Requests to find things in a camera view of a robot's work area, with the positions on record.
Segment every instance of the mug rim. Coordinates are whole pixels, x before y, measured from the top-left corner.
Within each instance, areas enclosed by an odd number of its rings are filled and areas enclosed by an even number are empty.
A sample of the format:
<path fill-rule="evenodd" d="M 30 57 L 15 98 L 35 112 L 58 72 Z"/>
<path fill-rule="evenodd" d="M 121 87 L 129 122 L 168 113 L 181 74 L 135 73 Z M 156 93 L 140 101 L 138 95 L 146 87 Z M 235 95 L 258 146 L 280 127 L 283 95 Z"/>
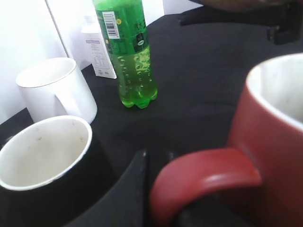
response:
<path fill-rule="evenodd" d="M 21 83 L 21 77 L 25 74 L 25 73 L 29 73 L 30 71 L 34 70 L 35 68 L 41 66 L 42 64 L 45 64 L 46 62 L 49 62 L 49 61 L 56 61 L 56 60 L 66 60 L 66 61 L 70 61 L 73 63 L 73 66 L 72 66 L 72 69 L 64 74 L 63 76 L 53 80 L 53 81 L 50 81 L 48 83 L 44 83 L 42 85 L 39 85 L 39 86 L 24 86 L 22 85 Z M 50 84 L 53 84 L 59 80 L 62 80 L 63 78 L 67 77 L 68 75 L 70 75 L 74 70 L 75 68 L 77 67 L 77 63 L 74 59 L 72 58 L 67 58 L 67 57 L 60 57 L 60 58 L 50 58 L 50 59 L 46 59 L 44 61 L 40 61 L 36 64 L 33 64 L 31 66 L 28 66 L 27 68 L 25 68 L 22 72 L 20 72 L 18 75 L 17 75 L 17 78 L 16 78 L 16 84 L 19 86 L 19 87 L 23 87 L 23 88 L 36 88 L 36 87 L 44 87 L 44 86 L 47 86 L 47 85 L 50 85 Z"/>
<path fill-rule="evenodd" d="M 303 123 L 302 122 L 300 122 L 299 120 L 285 114 L 281 110 L 274 107 L 258 91 L 254 90 L 254 88 L 252 88 L 251 84 L 250 84 L 250 79 L 254 76 L 254 71 L 259 66 L 266 65 L 266 64 L 269 64 L 269 63 L 271 63 L 273 61 L 277 61 L 277 60 L 282 61 L 283 59 L 287 59 L 289 57 L 302 57 L 302 59 L 303 59 L 303 53 L 294 53 L 294 54 L 282 55 L 282 56 L 271 58 L 271 59 L 268 59 L 268 60 L 265 60 L 265 61 L 259 63 L 254 68 L 252 68 L 252 70 L 250 70 L 250 72 L 249 72 L 249 74 L 246 78 L 246 87 L 247 87 L 249 93 L 251 94 L 251 96 L 254 98 L 254 100 L 259 105 L 261 105 L 265 110 L 267 110 L 268 112 L 273 114 L 276 118 L 282 120 L 286 124 L 288 124 L 288 125 L 296 128 L 297 130 L 303 132 Z"/>
<path fill-rule="evenodd" d="M 44 124 L 46 122 L 53 122 L 53 121 L 58 121 L 58 120 L 63 120 L 63 119 L 70 119 L 70 120 L 78 121 L 78 122 L 82 123 L 82 125 L 84 125 L 85 128 L 88 131 L 88 140 L 87 140 L 87 143 L 85 145 L 85 148 L 81 152 L 81 154 L 77 157 L 77 159 L 71 165 L 69 165 L 67 168 L 65 168 L 63 171 L 61 171 L 59 174 L 57 174 L 56 176 L 54 176 L 54 177 L 52 177 L 52 178 L 50 178 L 50 179 L 48 179 L 46 181 L 43 181 L 43 182 L 40 182 L 40 183 L 37 183 L 37 184 L 34 184 L 34 185 L 30 185 L 30 186 L 12 186 L 12 185 L 6 184 L 0 178 L 0 186 L 2 186 L 5 189 L 11 190 L 11 191 L 30 191 L 30 190 L 33 190 L 33 189 L 41 188 L 43 186 L 46 186 L 46 185 L 54 182 L 55 180 L 61 178 L 62 176 L 64 176 L 66 173 L 68 173 L 75 165 L 77 165 L 82 160 L 82 158 L 84 157 L 84 155 L 86 155 L 86 153 L 87 153 L 87 151 L 88 151 L 88 149 L 89 149 L 89 147 L 91 145 L 91 142 L 92 142 L 92 128 L 91 128 L 90 124 L 87 123 L 86 120 L 84 120 L 84 119 L 82 119 L 80 117 L 69 116 L 69 115 L 48 118 L 46 120 L 34 123 L 31 126 L 25 128 L 24 130 L 22 130 L 21 132 L 19 132 L 17 135 L 15 135 L 9 142 L 7 142 L 7 144 L 4 145 L 4 147 L 0 150 L 0 159 L 3 156 L 3 154 L 8 151 L 6 149 L 12 143 L 14 143 L 18 139 L 18 137 L 20 135 L 23 135 L 24 133 L 26 133 L 27 131 L 31 130 L 32 128 L 35 128 L 38 125 Z"/>

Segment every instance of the green bottle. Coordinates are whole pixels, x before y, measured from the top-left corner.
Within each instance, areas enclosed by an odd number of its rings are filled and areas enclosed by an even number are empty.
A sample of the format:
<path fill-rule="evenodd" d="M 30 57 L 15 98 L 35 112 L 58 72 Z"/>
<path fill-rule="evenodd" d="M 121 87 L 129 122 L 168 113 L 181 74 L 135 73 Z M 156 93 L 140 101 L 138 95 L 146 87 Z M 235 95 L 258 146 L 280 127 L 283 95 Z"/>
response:
<path fill-rule="evenodd" d="M 126 107 L 157 98 L 142 0 L 93 0 Z"/>

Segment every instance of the black mug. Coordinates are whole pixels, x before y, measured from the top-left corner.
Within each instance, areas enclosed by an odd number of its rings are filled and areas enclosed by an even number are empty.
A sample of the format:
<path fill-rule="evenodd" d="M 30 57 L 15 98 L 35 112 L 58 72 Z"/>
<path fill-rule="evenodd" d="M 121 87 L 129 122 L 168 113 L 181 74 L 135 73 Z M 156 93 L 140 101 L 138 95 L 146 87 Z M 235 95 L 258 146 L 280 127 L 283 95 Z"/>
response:
<path fill-rule="evenodd" d="M 115 182 L 85 120 L 60 116 L 38 122 L 0 151 L 0 226 L 63 226 Z"/>

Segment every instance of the mug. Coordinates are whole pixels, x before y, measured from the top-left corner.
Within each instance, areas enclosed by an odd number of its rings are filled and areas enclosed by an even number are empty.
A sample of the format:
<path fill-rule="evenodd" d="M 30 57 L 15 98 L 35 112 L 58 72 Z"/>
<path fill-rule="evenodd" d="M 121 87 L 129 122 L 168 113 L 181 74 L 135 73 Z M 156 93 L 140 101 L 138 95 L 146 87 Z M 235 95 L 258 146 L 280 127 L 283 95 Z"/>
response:
<path fill-rule="evenodd" d="M 116 182 L 90 125 L 75 116 L 40 121 L 0 151 L 0 226 L 60 227 Z"/>
<path fill-rule="evenodd" d="M 34 122 L 73 115 L 92 123 L 97 104 L 74 59 L 53 58 L 35 64 L 16 79 Z"/>
<path fill-rule="evenodd" d="M 303 54 L 265 61 L 249 73 L 227 148 L 164 167 L 150 194 L 151 211 L 165 226 L 188 203 L 214 192 L 257 226 L 303 226 Z"/>

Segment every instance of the table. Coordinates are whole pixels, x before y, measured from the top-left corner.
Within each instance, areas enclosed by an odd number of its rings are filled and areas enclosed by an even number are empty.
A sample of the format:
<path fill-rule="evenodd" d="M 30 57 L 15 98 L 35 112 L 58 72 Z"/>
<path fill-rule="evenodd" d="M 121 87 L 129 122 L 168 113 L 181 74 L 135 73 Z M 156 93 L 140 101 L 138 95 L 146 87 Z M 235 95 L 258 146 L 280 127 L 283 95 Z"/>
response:
<path fill-rule="evenodd" d="M 167 151 L 178 155 L 223 147 L 249 70 L 263 60 L 303 52 L 302 42 L 275 46 L 266 28 L 242 24 L 180 27 L 177 15 L 149 26 L 151 61 L 159 96 L 147 109 L 125 108 L 117 81 L 83 70 L 98 114 L 93 131 L 118 175 L 136 151 L 151 155 L 150 182 L 167 163 Z M 32 123 L 27 110 L 0 125 L 0 142 Z"/>

